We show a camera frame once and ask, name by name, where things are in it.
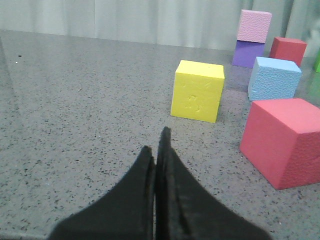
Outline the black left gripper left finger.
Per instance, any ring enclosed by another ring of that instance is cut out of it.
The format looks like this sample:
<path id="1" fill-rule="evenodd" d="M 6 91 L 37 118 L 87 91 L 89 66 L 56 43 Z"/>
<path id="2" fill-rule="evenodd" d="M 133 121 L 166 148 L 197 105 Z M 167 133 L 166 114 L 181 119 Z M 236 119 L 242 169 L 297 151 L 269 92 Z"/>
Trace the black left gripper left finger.
<path id="1" fill-rule="evenodd" d="M 61 221 L 50 240 L 151 240 L 155 163 L 148 146 L 107 194 Z"/>

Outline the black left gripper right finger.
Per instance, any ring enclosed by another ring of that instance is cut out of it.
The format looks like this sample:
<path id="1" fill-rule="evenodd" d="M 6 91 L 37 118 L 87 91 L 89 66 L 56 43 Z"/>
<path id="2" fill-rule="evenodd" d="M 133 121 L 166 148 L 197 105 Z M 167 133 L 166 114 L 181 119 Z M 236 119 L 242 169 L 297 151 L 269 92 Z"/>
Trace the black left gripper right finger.
<path id="1" fill-rule="evenodd" d="M 156 239 L 269 240 L 260 227 L 209 194 L 171 146 L 171 130 L 161 133 L 156 164 Z"/>

